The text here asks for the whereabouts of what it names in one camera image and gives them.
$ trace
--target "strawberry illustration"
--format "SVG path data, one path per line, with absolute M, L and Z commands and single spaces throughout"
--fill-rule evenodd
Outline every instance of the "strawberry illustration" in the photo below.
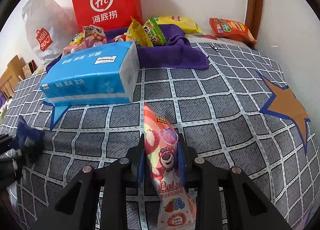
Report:
M 173 202 L 172 201 L 170 201 L 169 203 L 168 203 L 168 205 L 164 208 L 164 211 L 166 211 L 166 212 L 168 212 L 168 213 L 171 213 L 171 212 L 173 212 Z

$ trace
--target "lychee illustration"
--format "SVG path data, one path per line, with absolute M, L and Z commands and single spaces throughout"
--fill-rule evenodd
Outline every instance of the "lychee illustration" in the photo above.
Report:
M 146 138 L 144 141 L 144 147 L 146 154 L 149 155 L 153 153 L 159 146 L 160 137 L 155 130 L 147 130 Z
M 151 168 L 151 176 L 152 176 L 152 178 L 160 177 L 160 171 L 157 168 L 152 167 Z

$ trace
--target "orange star pattern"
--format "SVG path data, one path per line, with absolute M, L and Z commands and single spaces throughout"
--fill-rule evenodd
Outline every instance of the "orange star pattern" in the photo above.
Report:
M 288 86 L 279 87 L 260 73 L 259 76 L 272 92 L 269 100 L 260 109 L 260 113 L 273 115 L 282 119 L 290 119 L 296 125 L 305 154 L 307 154 L 307 122 L 310 121 L 310 118 L 306 110 Z

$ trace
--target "white plastic bag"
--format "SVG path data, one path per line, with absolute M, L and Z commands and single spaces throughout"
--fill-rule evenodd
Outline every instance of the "white plastic bag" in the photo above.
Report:
M 27 39 L 43 64 L 57 58 L 77 33 L 77 26 L 54 0 L 29 0 L 22 9 Z

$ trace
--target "haidilao logo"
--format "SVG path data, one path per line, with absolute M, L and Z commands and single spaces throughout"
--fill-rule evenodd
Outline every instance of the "haidilao logo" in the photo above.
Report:
M 90 6 L 96 12 L 104 12 L 112 5 L 113 0 L 90 0 Z

